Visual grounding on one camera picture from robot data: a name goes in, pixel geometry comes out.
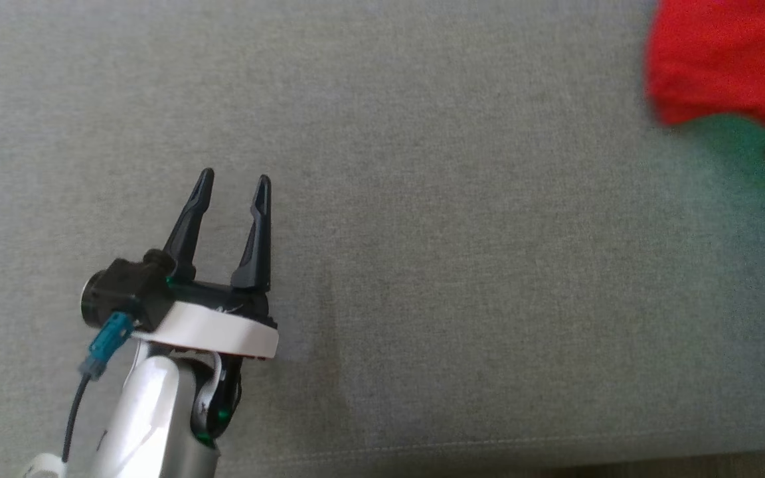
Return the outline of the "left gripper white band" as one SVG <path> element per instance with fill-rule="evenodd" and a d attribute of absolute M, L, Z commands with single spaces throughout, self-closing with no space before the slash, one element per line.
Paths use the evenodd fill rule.
<path fill-rule="evenodd" d="M 195 279 L 193 258 L 213 184 L 214 170 L 206 167 L 162 248 L 174 262 L 172 279 Z M 182 350 L 274 358 L 279 333 L 265 293 L 270 290 L 272 239 L 272 183 L 267 175 L 258 179 L 250 212 L 251 230 L 231 275 L 231 287 L 201 281 L 171 283 L 176 302 L 164 320 L 153 332 L 134 332 L 134 338 Z"/>

